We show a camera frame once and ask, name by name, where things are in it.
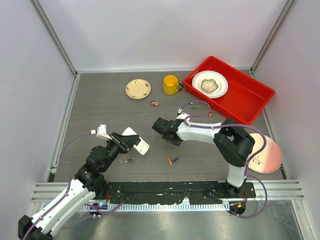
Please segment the white remote control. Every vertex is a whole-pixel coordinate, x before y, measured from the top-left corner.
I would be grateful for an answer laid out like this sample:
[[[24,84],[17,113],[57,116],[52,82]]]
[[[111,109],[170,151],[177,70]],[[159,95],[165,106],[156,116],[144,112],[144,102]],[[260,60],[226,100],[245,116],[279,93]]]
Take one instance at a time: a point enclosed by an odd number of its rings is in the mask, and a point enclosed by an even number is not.
[[[123,132],[122,132],[123,136],[133,136],[133,135],[137,135],[137,133],[131,128],[131,127],[127,127]],[[133,148],[142,156],[144,156],[147,151],[150,149],[150,145],[143,140],[139,135],[138,135],[138,140],[136,141],[136,143],[133,145]]]

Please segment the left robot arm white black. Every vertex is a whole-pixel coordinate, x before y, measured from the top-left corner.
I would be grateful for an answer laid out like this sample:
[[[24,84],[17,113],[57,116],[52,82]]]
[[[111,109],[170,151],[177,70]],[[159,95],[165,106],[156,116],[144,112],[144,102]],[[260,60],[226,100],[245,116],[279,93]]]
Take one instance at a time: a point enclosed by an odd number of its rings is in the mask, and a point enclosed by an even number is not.
[[[63,225],[92,199],[100,200],[107,192],[104,172],[120,154],[135,149],[144,155],[150,146],[130,127],[123,133],[107,134],[105,125],[91,130],[90,135],[106,141],[106,146],[91,150],[85,164],[74,178],[67,178],[67,187],[47,206],[33,216],[24,215],[18,221],[21,240],[51,240]]]

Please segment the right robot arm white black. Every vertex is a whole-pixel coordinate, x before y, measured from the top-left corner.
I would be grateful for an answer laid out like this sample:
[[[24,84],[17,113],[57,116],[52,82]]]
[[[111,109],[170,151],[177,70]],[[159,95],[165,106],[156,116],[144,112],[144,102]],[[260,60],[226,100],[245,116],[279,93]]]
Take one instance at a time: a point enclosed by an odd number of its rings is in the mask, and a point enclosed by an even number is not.
[[[225,191],[233,198],[244,192],[247,180],[247,160],[252,154],[255,140],[232,119],[208,124],[189,121],[188,118],[166,120],[159,117],[152,129],[167,142],[179,146],[185,141],[213,144],[228,163]]]

